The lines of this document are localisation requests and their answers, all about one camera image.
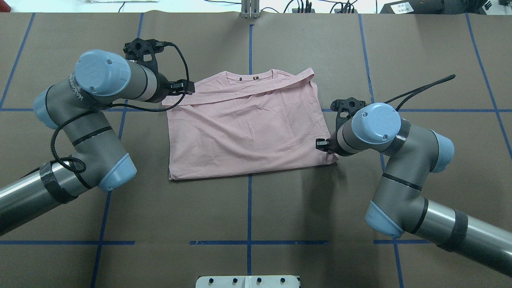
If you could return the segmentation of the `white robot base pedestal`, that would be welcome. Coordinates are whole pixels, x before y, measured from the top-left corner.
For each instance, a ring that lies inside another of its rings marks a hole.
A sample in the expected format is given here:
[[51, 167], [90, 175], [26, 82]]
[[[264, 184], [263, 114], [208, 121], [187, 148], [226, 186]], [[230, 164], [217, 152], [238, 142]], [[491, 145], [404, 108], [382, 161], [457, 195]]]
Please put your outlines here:
[[293, 275], [240, 275], [201, 276], [196, 288], [300, 288], [299, 276]]

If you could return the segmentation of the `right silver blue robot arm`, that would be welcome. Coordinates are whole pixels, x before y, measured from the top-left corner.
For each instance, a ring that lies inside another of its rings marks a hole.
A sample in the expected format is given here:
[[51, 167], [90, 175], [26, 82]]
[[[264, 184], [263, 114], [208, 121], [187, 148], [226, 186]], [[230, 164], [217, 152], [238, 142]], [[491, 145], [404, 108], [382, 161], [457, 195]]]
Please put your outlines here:
[[316, 139], [316, 149], [344, 157], [371, 149], [389, 157], [365, 215], [368, 226], [393, 238], [416, 235], [511, 276], [510, 232], [420, 195], [428, 175], [452, 161], [449, 138], [410, 124], [387, 103], [350, 97], [334, 100], [330, 108], [338, 113], [336, 130]]

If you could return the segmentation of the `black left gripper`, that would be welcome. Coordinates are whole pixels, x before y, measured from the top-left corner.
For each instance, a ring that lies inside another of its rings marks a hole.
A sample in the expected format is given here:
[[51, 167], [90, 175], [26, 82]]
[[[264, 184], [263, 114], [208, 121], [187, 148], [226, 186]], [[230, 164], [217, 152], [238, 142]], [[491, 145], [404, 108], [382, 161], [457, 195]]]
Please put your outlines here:
[[131, 42], [124, 44], [123, 51], [126, 60], [133, 60], [136, 64], [150, 70], [155, 78], [156, 88], [148, 100], [164, 100], [167, 96], [177, 96], [180, 94], [192, 95], [196, 92], [194, 82], [190, 80], [168, 81], [168, 79], [159, 72], [156, 54], [164, 51], [168, 42], [156, 39], [143, 40], [136, 38]]

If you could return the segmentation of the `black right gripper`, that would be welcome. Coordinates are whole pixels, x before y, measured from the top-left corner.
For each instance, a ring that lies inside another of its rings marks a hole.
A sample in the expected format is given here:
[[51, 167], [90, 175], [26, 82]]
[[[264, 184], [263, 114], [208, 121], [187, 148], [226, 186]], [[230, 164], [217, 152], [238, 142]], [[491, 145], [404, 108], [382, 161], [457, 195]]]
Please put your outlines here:
[[[337, 113], [335, 118], [335, 132], [337, 132], [343, 124], [352, 118], [357, 113], [357, 111], [364, 107], [366, 107], [366, 101], [357, 100], [353, 97], [349, 97], [345, 100], [333, 100], [331, 103], [331, 110]], [[315, 139], [315, 149], [322, 152], [330, 152], [330, 139]]]

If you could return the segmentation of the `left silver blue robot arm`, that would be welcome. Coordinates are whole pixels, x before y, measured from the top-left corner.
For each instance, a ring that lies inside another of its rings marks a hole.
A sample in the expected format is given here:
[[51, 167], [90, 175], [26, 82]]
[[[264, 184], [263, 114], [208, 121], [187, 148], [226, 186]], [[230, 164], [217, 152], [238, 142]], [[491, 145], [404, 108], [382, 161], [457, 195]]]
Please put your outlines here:
[[92, 188], [110, 192], [131, 181], [137, 169], [104, 111], [124, 100], [177, 103], [195, 92], [186, 60], [172, 42], [136, 38], [124, 56], [93, 49], [80, 55], [66, 80], [50, 86], [34, 101], [33, 110], [53, 130], [53, 159], [1, 189], [1, 235], [67, 204]]

